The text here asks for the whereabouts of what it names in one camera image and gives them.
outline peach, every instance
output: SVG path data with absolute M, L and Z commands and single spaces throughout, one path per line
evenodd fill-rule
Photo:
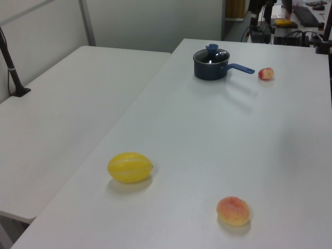
M 250 211 L 247 203 L 238 197 L 226 197 L 218 202 L 218 217 L 232 226 L 242 226 L 249 221 Z
M 269 80 L 273 77 L 274 71 L 272 68 L 263 68 L 258 72 L 258 77 L 263 80 Z

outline blue lid knob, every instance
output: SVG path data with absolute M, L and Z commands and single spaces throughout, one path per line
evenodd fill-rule
M 209 54 L 216 54 L 216 51 L 219 46 L 217 44 L 209 44 L 208 46 L 205 46 L 205 47 Z

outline yellow melon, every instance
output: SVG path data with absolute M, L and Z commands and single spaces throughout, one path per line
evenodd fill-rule
M 143 180 L 150 174 L 152 168 L 152 163 L 147 157 L 135 152 L 118 154 L 107 166 L 109 174 L 123 183 Z

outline keyboard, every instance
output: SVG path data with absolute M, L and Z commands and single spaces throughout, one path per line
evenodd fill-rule
M 294 14 L 304 27 L 318 27 L 318 20 L 307 7 L 293 6 Z

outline pot lid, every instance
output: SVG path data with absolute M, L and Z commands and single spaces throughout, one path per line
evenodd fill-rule
M 229 53 L 226 50 L 218 49 L 217 44 L 209 44 L 206 49 L 200 50 L 193 56 L 193 59 L 200 63 L 216 64 L 227 61 Z

